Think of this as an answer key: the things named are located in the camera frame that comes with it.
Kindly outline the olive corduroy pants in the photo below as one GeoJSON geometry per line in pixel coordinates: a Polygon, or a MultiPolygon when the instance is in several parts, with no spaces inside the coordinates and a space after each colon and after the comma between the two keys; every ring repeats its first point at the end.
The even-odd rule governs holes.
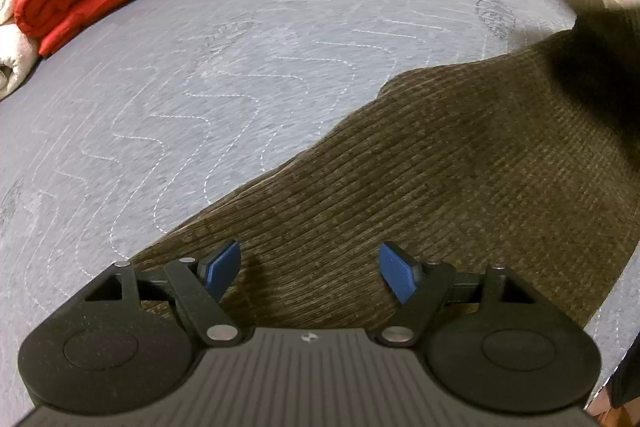
{"type": "Polygon", "coordinates": [[[374,326],[391,241],[465,271],[509,265],[579,323],[639,240],[639,13],[489,60],[409,70],[324,139],[137,254],[143,270],[242,247],[229,314],[268,327],[374,326]]]}

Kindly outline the cream folded blanket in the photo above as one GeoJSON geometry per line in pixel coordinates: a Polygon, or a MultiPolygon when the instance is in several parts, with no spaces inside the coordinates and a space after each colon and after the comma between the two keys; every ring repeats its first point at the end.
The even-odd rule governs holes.
{"type": "Polygon", "coordinates": [[[0,98],[7,98],[21,87],[39,57],[39,43],[24,35],[14,22],[15,2],[1,0],[0,98]]]}

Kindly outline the grey quilted mattress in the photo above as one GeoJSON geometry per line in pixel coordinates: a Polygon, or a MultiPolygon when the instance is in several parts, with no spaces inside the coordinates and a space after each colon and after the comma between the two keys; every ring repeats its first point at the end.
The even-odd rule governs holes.
{"type": "MultiPolygon", "coordinates": [[[[22,341],[107,265],[324,139],[409,70],[489,60],[596,0],[134,0],[1,105],[1,421],[22,341]]],[[[638,244],[584,325],[620,365],[638,244]]]]}

